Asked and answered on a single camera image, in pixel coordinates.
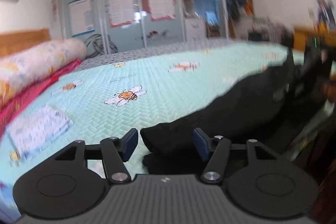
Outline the black garment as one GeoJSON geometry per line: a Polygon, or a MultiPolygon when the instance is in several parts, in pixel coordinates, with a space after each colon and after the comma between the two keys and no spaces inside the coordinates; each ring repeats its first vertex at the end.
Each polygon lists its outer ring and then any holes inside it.
{"type": "Polygon", "coordinates": [[[207,107],[170,123],[143,128],[149,149],[142,163],[150,174],[201,173],[205,162],[192,141],[195,128],[209,137],[222,135],[234,144],[256,139],[277,153],[291,142],[321,109],[281,109],[273,104],[273,66],[249,75],[207,107]]]}

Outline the yellow wooden desk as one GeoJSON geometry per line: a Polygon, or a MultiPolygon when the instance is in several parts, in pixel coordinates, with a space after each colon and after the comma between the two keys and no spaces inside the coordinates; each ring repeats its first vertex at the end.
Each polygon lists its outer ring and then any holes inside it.
{"type": "Polygon", "coordinates": [[[319,31],[308,26],[293,26],[293,48],[297,51],[305,51],[307,43],[326,44],[335,48],[335,31],[319,31]]]}

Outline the mint bee quilt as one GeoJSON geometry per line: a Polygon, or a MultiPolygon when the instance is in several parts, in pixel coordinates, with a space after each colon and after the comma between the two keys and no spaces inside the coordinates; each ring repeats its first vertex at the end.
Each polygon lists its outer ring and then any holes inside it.
{"type": "Polygon", "coordinates": [[[231,142],[221,184],[196,174],[150,174],[141,130],[207,107],[243,78],[281,65],[290,50],[237,43],[161,55],[68,74],[19,118],[49,105],[73,122],[46,149],[23,160],[10,197],[18,223],[308,223],[316,182],[256,139],[231,142]],[[100,141],[138,130],[124,165],[131,182],[109,184],[100,141]]]}

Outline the folded dotted white cloth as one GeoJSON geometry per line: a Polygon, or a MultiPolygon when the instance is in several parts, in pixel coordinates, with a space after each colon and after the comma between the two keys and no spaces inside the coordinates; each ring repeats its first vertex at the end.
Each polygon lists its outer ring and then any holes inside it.
{"type": "Polygon", "coordinates": [[[50,146],[72,125],[63,111],[46,105],[30,117],[15,118],[6,132],[19,159],[27,159],[50,146]]]}

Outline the red patterned sheet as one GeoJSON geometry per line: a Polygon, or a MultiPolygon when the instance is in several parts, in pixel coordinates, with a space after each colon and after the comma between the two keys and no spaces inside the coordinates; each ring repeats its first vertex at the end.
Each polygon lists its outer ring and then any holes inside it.
{"type": "Polygon", "coordinates": [[[20,94],[9,100],[5,106],[1,108],[1,130],[0,137],[2,138],[5,133],[6,126],[16,118],[33,100],[41,95],[47,88],[56,83],[63,75],[71,73],[77,68],[83,61],[76,59],[66,65],[64,68],[52,73],[45,80],[34,83],[28,88],[23,90],[20,94]]]}

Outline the floral rolled duvet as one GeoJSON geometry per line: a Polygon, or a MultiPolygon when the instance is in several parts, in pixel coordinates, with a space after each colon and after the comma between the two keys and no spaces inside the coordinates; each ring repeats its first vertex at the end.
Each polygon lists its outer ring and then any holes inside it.
{"type": "Polygon", "coordinates": [[[76,59],[84,60],[79,39],[51,40],[1,58],[1,107],[33,83],[42,81],[76,59]]]}

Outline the sliding door wardrobe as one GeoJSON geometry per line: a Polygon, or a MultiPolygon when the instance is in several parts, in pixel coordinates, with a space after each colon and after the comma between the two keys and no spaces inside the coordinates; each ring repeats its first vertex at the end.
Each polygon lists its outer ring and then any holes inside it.
{"type": "Polygon", "coordinates": [[[52,0],[52,15],[87,58],[229,36],[226,0],[52,0]]]}

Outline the wooden headboard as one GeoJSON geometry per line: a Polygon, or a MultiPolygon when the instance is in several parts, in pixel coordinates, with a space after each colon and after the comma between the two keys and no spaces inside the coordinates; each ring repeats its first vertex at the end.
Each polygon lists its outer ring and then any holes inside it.
{"type": "Polygon", "coordinates": [[[1,33],[0,56],[3,58],[28,50],[40,43],[50,41],[50,39],[50,31],[48,28],[1,33]]]}

